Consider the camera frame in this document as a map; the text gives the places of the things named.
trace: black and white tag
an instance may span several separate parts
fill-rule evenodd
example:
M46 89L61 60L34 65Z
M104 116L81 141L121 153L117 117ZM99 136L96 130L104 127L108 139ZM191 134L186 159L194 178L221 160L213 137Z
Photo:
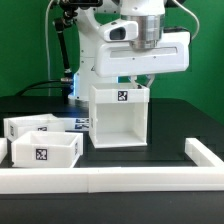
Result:
M47 161L47 149L36 149L36 160Z
M38 127L37 131L47 131L47 127Z
M11 136L14 136L15 135L14 127L13 126L10 126L10 135Z
M88 131L89 130L89 118L76 118L75 119L76 131Z
M118 91L118 101L128 101L128 91Z

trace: white block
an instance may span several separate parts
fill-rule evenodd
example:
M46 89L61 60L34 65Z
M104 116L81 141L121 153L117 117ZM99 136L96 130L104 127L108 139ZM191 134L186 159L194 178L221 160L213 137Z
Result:
M0 138L0 163L7 155L7 139Z
M224 166L223 161L196 138L186 139L185 153L195 162L197 166Z
M96 84L90 89L89 135L95 148L146 143L149 89L130 83Z
M4 135L15 141L28 131L65 131L64 123L52 114L14 117L4 119Z
M12 143L13 167L69 168L83 154L83 134L27 132Z

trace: white plastic barrier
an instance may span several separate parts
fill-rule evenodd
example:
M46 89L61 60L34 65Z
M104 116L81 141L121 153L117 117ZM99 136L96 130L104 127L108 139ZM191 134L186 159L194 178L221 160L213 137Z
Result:
M90 89L89 135L95 148L146 143L149 89L130 83L96 84Z
M7 155L7 139L0 138L0 163Z
M0 169L0 194L223 191L224 167L197 139L186 139L193 160L202 154L203 167L130 167L78 169Z
M11 142L28 131L64 132L64 122L52 114L4 119L4 135Z
M13 167L69 168L83 154L83 134L27 132L12 143Z

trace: tall white box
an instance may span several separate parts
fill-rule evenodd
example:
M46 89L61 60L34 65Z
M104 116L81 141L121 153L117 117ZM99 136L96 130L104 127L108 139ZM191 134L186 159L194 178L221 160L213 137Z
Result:
M4 119L4 135L11 142L28 131L64 132L64 122L52 114Z
M82 154L82 133L31 131L12 143L13 167L72 168Z
M144 146L149 89L130 83L96 84L90 88L89 135L95 148Z

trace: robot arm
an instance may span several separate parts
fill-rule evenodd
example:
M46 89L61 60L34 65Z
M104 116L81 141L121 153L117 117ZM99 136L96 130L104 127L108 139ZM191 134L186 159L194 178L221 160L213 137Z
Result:
M103 39L95 57L99 76L137 76L187 69L191 35L188 31L164 32L166 3L122 1L120 19L99 28Z

